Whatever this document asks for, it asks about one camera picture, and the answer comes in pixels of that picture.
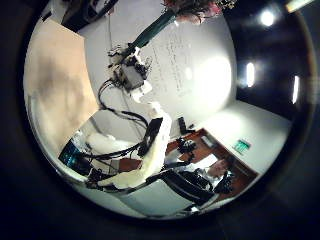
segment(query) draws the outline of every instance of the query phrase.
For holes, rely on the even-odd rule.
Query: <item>cable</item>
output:
[[[82,156],[82,157],[94,158],[97,161],[99,161],[99,160],[110,160],[112,158],[125,156],[129,152],[138,149],[138,147],[140,147],[140,143],[138,143],[138,144],[136,144],[136,145],[134,145],[134,146],[132,146],[130,148],[127,148],[127,149],[124,149],[124,150],[120,150],[120,151],[117,151],[117,152],[113,152],[113,153],[108,153],[108,154],[91,155],[91,154],[86,154],[86,153],[78,153],[77,155]]]
[[[96,13],[94,16],[90,16],[89,9],[93,5],[94,1],[96,1],[96,0],[88,1],[88,3],[86,4],[86,6],[83,9],[83,18],[88,23],[92,23],[92,22],[98,20],[99,18],[101,18],[102,16],[104,16],[118,2],[118,0],[106,1],[104,7],[98,13]]]
[[[112,81],[111,79],[109,79],[109,80],[105,81],[105,82],[100,86],[100,88],[99,88],[99,91],[98,91],[98,100],[99,100],[99,103],[100,103],[102,109],[103,109],[103,110],[108,110],[108,111],[112,112],[113,114],[115,114],[116,116],[118,116],[118,117],[120,117],[120,118],[122,118],[122,119],[133,121],[133,122],[135,122],[136,124],[138,124],[140,127],[144,128],[144,129],[147,129],[147,127],[148,127],[148,122],[147,122],[147,120],[146,120],[143,116],[141,116],[141,115],[139,115],[139,114],[137,114],[137,113],[134,113],[134,112],[130,112],[130,111],[117,111],[117,110],[115,110],[115,109],[113,109],[113,108],[107,107],[107,106],[104,104],[104,102],[103,102],[102,99],[101,99],[102,93],[103,93],[108,87],[110,87],[110,86],[113,85],[113,84],[114,84],[113,81]],[[132,116],[132,117],[135,117],[135,118],[129,118],[129,117],[123,116],[123,115],[121,115],[121,114],[128,115],[128,116]]]

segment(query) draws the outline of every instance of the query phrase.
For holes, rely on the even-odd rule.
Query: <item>ceiling light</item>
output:
[[[247,86],[250,88],[255,82],[255,67],[253,63],[247,64]]]
[[[274,23],[274,20],[275,20],[274,14],[268,10],[262,12],[260,16],[261,23],[267,27],[270,27]]]

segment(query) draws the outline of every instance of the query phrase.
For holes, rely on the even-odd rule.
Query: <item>wall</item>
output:
[[[250,168],[263,174],[282,149],[290,126],[288,120],[276,114],[235,101],[199,127],[204,127]],[[232,148],[239,139],[251,144],[243,156]]]
[[[132,42],[160,16],[164,9],[162,3],[162,0],[119,1],[110,18],[103,18],[80,31],[85,37],[94,92],[108,79],[107,50]],[[198,124],[235,99],[236,59],[223,17],[208,19],[200,26],[172,23],[142,49],[141,55],[143,59],[149,56],[153,59],[148,77],[153,91],[142,101],[159,101],[170,114],[174,120],[171,137],[179,135],[177,118],[183,116],[188,126]],[[119,90],[107,90],[103,100],[113,108],[130,109],[148,116],[143,106],[122,96]],[[104,133],[118,139],[136,142],[144,134],[143,130],[139,134],[132,123],[120,122],[112,114],[98,113],[95,120]]]

